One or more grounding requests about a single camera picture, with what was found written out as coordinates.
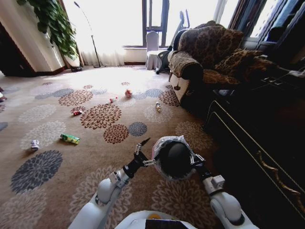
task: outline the drawer handle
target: drawer handle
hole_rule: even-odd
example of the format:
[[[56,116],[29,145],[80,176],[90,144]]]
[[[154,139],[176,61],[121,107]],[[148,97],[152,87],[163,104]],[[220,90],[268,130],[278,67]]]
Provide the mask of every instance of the drawer handle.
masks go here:
[[[291,192],[292,195],[295,196],[296,198],[296,201],[297,201],[297,205],[298,207],[301,209],[301,211],[303,213],[305,213],[305,208],[303,206],[303,203],[301,201],[301,193],[299,193],[298,191],[286,186],[280,179],[279,175],[278,175],[278,169],[277,168],[273,168],[269,165],[266,164],[266,162],[263,161],[263,157],[262,157],[262,152],[260,150],[257,151],[257,155],[258,155],[258,158],[259,158],[259,161],[260,163],[266,167],[267,169],[271,170],[273,173],[274,173],[274,176],[275,176],[275,179],[276,181],[282,186],[282,188],[286,189],[287,191]]]

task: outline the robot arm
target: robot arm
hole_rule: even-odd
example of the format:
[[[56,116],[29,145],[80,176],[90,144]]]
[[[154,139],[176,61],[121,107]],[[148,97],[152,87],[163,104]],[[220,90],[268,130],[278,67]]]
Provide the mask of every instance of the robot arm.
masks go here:
[[[206,192],[211,198],[211,208],[226,229],[258,229],[242,210],[238,200],[224,192],[224,178],[221,175],[213,177],[204,167],[205,159],[200,155],[191,157],[191,165],[199,173]]]
[[[103,229],[107,221],[107,216],[114,205],[122,189],[133,178],[135,172],[140,167],[155,164],[155,160],[148,160],[141,152],[141,146],[149,139],[136,145],[134,159],[123,168],[112,172],[107,179],[98,185],[97,192],[91,200],[77,214],[69,229]]]

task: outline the green leaves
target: green leaves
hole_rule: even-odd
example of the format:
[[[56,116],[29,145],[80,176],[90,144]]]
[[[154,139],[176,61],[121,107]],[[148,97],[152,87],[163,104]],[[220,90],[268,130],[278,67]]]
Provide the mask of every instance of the green leaves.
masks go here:
[[[50,43],[56,44],[63,55],[74,59],[77,56],[75,31],[71,28],[66,12],[57,0],[16,0],[19,5],[28,2],[34,7],[39,19],[37,28],[40,32],[50,31]]]

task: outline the armchair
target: armchair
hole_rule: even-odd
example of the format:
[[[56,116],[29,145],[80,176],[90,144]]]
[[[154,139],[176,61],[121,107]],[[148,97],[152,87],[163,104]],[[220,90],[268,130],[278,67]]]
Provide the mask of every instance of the armchair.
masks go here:
[[[261,51],[239,49],[242,38],[241,31],[213,21],[182,34],[169,63],[169,81],[174,88],[179,85],[175,93],[182,106],[202,100],[208,89],[234,89],[276,66],[259,58]]]

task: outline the carpet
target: carpet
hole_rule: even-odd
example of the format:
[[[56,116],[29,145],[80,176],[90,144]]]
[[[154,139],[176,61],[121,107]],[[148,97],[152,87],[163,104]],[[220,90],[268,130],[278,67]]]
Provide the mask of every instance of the carpet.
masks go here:
[[[160,137],[184,135],[213,171],[217,145],[201,130],[202,120],[180,107],[167,79],[145,66],[0,77],[8,98],[0,103],[0,228],[67,228],[99,182],[129,163],[135,144],[149,137],[142,148],[148,158]],[[73,116],[79,109],[84,112]],[[60,140],[61,133],[79,137],[79,145]],[[34,139],[40,149],[33,153]],[[170,182],[154,167],[141,168],[116,201],[106,228],[140,210],[162,211],[197,228],[219,224],[196,174]]]

